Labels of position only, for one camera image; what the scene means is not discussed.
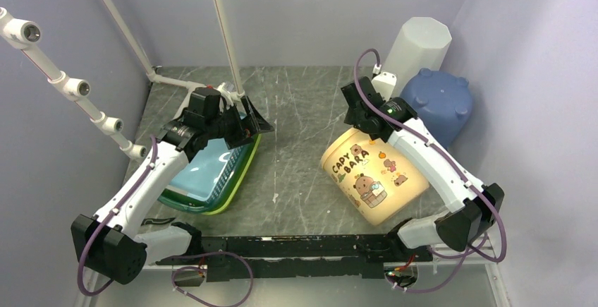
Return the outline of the blue bucket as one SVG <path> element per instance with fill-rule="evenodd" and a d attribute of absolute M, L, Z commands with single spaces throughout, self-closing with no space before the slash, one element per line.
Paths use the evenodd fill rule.
<path fill-rule="evenodd" d="M 468 79 L 443 71 L 421 68 L 401 90 L 400 97 L 446 149 L 472 114 L 473 96 Z"/>

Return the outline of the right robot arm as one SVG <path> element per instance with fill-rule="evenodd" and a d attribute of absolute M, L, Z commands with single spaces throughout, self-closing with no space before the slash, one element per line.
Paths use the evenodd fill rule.
<path fill-rule="evenodd" d="M 405 261 L 416 248 L 443 243 L 464 251 L 494 225 L 506 237 L 499 215 L 504 191 L 466 171 L 432 136 L 417 112 L 400 97 L 384 100 L 367 77 L 341 88 L 347 102 L 345 122 L 400 152 L 426 178 L 442 199 L 445 212 L 410 219 L 389 241 L 389 253 Z"/>

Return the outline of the white octagonal bin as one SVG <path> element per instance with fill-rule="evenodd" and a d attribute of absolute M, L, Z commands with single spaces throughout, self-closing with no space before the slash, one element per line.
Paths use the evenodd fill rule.
<path fill-rule="evenodd" d="M 447 25 L 431 17 L 412 17 L 401 26 L 382 70 L 396 76 L 398 92 L 421 68 L 439 70 L 451 42 Z"/>

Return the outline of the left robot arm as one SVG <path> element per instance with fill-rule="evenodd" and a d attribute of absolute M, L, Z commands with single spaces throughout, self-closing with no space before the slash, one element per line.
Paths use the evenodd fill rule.
<path fill-rule="evenodd" d="M 240 97 L 240 103 L 243 113 L 216 88 L 193 90 L 181 114 L 151 138 L 149 156 L 118 193 L 93 216 L 75 218 L 71 233 L 78 259 L 77 283 L 84 295 L 93 294 L 85 286 L 86 270 L 128 284 L 146 264 L 178 258 L 192 265 L 201 258 L 202 233 L 189 224 L 177 222 L 144 234 L 139 229 L 164 189 L 210 140 L 222 139 L 233 149 L 274 130 L 248 96 Z"/>

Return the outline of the cream cartoon bucket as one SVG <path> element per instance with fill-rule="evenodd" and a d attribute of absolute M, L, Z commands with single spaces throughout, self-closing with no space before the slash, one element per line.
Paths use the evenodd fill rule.
<path fill-rule="evenodd" d="M 348 129 L 326 149 L 320 165 L 373 226 L 395 215 L 430 187 L 399 151 L 356 128 Z"/>

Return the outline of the light blue perforated basket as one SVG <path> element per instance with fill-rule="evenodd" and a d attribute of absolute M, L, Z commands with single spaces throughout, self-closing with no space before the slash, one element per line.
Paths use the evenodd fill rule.
<path fill-rule="evenodd" d="M 165 192 L 192 200 L 193 205 L 215 203 L 231 185 L 249 145 L 230 149 L 223 138 L 210 140 L 166 187 Z"/>

